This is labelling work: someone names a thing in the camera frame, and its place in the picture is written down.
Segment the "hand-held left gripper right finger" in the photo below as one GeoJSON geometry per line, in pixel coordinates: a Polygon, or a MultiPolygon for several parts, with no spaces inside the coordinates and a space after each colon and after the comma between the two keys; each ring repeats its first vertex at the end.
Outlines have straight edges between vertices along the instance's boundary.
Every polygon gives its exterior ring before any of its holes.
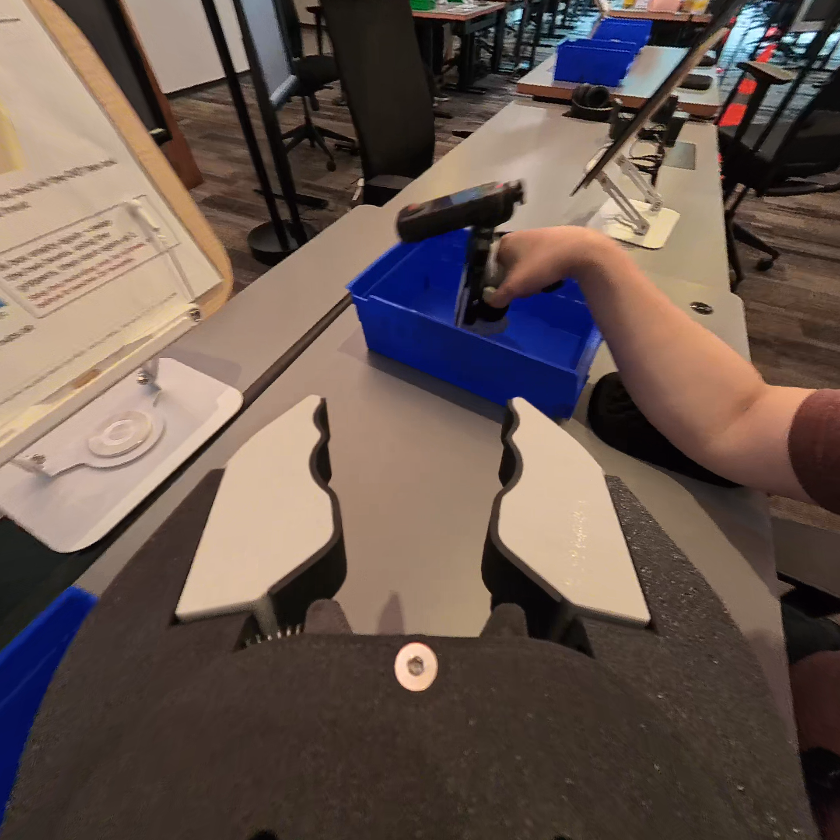
{"type": "Polygon", "coordinates": [[[652,620],[606,474],[561,425],[523,397],[507,405],[500,490],[482,580],[532,628],[563,613],[647,627],[652,620]]]}

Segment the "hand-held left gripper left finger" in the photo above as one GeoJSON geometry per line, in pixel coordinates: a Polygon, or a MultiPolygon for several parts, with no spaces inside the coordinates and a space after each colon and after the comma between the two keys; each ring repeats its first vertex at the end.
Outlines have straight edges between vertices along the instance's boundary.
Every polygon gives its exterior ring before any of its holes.
{"type": "Polygon", "coordinates": [[[252,616],[304,624],[346,576],[340,503],[330,486],[326,400],[309,395],[227,462],[175,618],[252,616]]]}

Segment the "blue plastic bin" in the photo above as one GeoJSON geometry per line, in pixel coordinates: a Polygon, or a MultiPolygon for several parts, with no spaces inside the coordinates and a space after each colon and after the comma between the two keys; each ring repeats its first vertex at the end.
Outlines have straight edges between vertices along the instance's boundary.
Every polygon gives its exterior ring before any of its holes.
{"type": "Polygon", "coordinates": [[[638,52],[648,44],[653,24],[649,18],[606,17],[593,27],[590,40],[638,52]]]}
{"type": "Polygon", "coordinates": [[[571,39],[556,49],[553,79],[573,85],[618,87],[642,47],[633,41],[571,39]]]}
{"type": "Polygon", "coordinates": [[[97,602],[84,589],[67,588],[1,651],[2,812],[49,683],[97,602]]]}
{"type": "Polygon", "coordinates": [[[369,350],[498,405],[522,397],[568,418],[602,344],[572,280],[514,301],[497,332],[456,325],[468,229],[397,244],[347,286],[369,350]]]}

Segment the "black elbow rest pad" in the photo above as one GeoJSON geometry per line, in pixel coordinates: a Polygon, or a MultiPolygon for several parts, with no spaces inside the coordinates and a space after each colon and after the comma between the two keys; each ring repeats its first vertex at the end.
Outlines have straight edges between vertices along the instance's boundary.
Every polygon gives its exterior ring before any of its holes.
{"type": "Polygon", "coordinates": [[[714,487],[741,487],[699,465],[671,444],[637,408],[617,372],[605,374],[594,384],[586,419],[593,434],[618,452],[714,487]]]}

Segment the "person's right forearm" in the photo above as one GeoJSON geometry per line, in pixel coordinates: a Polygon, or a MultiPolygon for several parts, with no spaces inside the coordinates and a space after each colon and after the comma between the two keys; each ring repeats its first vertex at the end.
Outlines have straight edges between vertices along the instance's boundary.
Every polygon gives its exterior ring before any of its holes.
{"type": "Polygon", "coordinates": [[[812,501],[789,451],[793,421],[813,390],[767,383],[702,327],[613,240],[562,227],[574,277],[626,389],[648,421],[709,471],[755,490],[812,501]]]}

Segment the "person's right hand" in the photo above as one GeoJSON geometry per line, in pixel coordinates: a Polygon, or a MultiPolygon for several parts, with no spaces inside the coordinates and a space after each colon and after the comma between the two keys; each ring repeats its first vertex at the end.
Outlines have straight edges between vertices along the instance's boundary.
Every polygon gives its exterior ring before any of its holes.
{"type": "Polygon", "coordinates": [[[493,291],[483,302],[502,309],[513,301],[546,291],[567,279],[592,276],[595,231],[576,226],[545,227],[504,234],[497,248],[493,291]]]}

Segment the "black office chair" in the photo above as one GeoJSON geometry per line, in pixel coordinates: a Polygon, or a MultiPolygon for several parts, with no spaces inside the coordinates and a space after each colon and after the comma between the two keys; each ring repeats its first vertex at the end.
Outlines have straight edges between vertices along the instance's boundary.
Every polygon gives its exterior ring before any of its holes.
{"type": "Polygon", "coordinates": [[[792,121],[779,121],[784,111],[780,106],[770,122],[758,124],[756,115],[769,90],[792,83],[795,74],[755,60],[742,61],[738,68],[755,88],[737,125],[722,121],[717,125],[722,197],[728,205],[724,226],[731,291],[743,281],[739,244],[763,254],[757,263],[760,271],[771,269],[781,255],[736,221],[743,199],[749,193],[758,197],[836,193],[838,182],[820,182],[818,177],[837,172],[839,164],[839,69],[792,121]]]}
{"type": "Polygon", "coordinates": [[[292,67],[297,77],[296,96],[302,105],[303,123],[282,133],[286,151],[291,152],[303,141],[307,141],[312,148],[318,148],[325,155],[328,172],[336,172],[337,162],[328,141],[333,141],[338,151],[351,156],[359,153],[358,141],[354,137],[317,125],[312,117],[320,109],[318,94],[340,80],[336,62],[330,56],[304,56],[294,59],[292,67]]]}
{"type": "Polygon", "coordinates": [[[408,1],[322,1],[360,149],[362,204],[383,207],[434,163],[434,98],[408,1]]]}

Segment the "black headphones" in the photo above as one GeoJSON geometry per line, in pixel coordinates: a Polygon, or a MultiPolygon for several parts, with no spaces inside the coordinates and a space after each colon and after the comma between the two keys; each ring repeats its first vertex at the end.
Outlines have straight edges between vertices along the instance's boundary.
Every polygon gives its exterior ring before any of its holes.
{"type": "Polygon", "coordinates": [[[587,122],[608,122],[614,110],[613,95],[602,85],[582,83],[572,91],[567,116],[587,122]]]}

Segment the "instruction sheet on stand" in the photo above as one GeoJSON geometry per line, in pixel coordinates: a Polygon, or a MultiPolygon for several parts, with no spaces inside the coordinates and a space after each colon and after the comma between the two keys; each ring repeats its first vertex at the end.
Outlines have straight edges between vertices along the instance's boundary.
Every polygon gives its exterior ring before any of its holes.
{"type": "Polygon", "coordinates": [[[175,215],[220,270],[223,279],[216,290],[192,303],[187,313],[167,327],[148,332],[141,339],[124,345],[118,352],[100,360],[50,394],[43,402],[9,417],[9,423],[2,423],[3,465],[135,372],[143,363],[152,360],[204,318],[214,314],[226,302],[233,286],[232,269],[224,247],[88,38],[56,3],[27,3],[66,55],[72,69],[100,102],[131,151],[140,159],[151,180],[171,203],[175,215]]]}

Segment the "paper instruction sheet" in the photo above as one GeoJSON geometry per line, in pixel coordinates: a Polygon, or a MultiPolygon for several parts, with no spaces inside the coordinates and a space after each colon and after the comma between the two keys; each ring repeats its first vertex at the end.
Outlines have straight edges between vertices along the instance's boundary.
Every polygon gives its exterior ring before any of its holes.
{"type": "Polygon", "coordinates": [[[2,424],[223,276],[27,2],[2,2],[2,424]]]}

